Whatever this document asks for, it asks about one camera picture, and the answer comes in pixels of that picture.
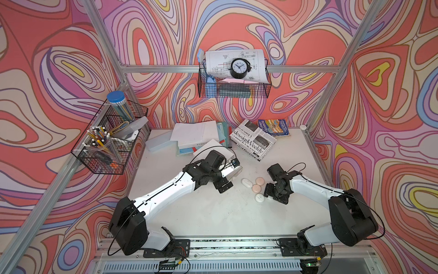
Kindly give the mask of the white round earphone case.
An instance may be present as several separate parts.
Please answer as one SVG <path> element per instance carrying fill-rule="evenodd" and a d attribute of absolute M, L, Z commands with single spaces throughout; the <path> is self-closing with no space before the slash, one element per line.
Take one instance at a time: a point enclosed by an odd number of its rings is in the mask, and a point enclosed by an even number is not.
<path fill-rule="evenodd" d="M 265 197 L 261 193 L 256 194 L 254 199 L 257 203 L 263 203 L 265 201 Z"/>

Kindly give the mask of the white oval earphone case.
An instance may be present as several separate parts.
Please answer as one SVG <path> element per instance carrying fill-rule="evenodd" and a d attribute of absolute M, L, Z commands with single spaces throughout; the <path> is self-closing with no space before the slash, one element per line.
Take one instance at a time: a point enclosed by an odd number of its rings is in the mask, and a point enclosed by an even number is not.
<path fill-rule="evenodd" d="M 253 182 L 250 181 L 250 180 L 247 179 L 247 178 L 242 178 L 242 179 L 241 179 L 241 183 L 242 183 L 242 185 L 244 185 L 246 188 L 252 188 L 252 187 L 253 187 Z"/>

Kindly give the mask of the white three-drawer box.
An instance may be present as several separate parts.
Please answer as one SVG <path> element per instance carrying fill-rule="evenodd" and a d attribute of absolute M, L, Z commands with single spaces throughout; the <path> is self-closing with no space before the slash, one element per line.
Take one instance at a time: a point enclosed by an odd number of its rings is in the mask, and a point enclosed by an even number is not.
<path fill-rule="evenodd" d="M 220 164 L 217 169 L 222 171 L 224 166 L 232 159 L 237 158 L 236 154 L 230 149 L 222 146 L 216 140 L 210 140 L 206 145 L 202 148 L 194 152 L 193 158 L 194 160 L 207 159 L 207 156 L 210 152 L 214 152 L 215 155 L 220 155 Z"/>

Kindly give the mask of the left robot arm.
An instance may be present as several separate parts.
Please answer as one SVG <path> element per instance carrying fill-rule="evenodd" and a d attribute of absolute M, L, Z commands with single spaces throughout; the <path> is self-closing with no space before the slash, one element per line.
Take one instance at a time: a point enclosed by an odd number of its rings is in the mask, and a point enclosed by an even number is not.
<path fill-rule="evenodd" d="M 113 242 L 126 256 L 139 250 L 171 252 L 176 246 L 171 232 L 147 223 L 166 206 L 208 183 L 221 194 L 228 191 L 233 186 L 232 178 L 241 170 L 237 158 L 227 160 L 222 153 L 211 150 L 204 159 L 191 160 L 175 178 L 155 191 L 134 200 L 122 198 L 109 224 Z"/>

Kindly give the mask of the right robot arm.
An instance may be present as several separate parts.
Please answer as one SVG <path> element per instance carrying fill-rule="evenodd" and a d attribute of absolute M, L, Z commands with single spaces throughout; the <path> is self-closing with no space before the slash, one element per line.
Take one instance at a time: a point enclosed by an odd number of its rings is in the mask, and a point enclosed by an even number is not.
<path fill-rule="evenodd" d="M 352 247 L 378 231 L 372 209 L 356 189 L 332 188 L 310 180 L 300 171 L 285 171 L 279 164 L 270 166 L 267 172 L 272 182 L 266 185 L 264 197 L 287 205 L 291 195 L 300 194 L 329 211 L 329 222 L 304 228 L 297 234 L 302 252 L 333 243 Z"/>

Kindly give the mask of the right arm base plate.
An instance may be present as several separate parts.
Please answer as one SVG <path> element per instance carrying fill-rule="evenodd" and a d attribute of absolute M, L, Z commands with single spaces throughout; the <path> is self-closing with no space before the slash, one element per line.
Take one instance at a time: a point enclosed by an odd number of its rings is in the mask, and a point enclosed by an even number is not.
<path fill-rule="evenodd" d="M 324 245 L 310 245 L 305 238 L 290 237 L 280 238 L 277 240 L 283 257 L 312 257 L 324 258 L 327 256 L 327 250 Z"/>

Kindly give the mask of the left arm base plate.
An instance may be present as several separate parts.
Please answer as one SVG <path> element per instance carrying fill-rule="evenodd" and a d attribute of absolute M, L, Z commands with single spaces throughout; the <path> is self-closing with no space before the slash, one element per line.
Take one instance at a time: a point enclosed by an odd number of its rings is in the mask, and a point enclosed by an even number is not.
<path fill-rule="evenodd" d="M 144 249 L 143 258 L 183 258 L 187 257 L 190 253 L 190 240 L 189 239 L 176 239 L 171 240 L 169 244 L 162 250 Z"/>

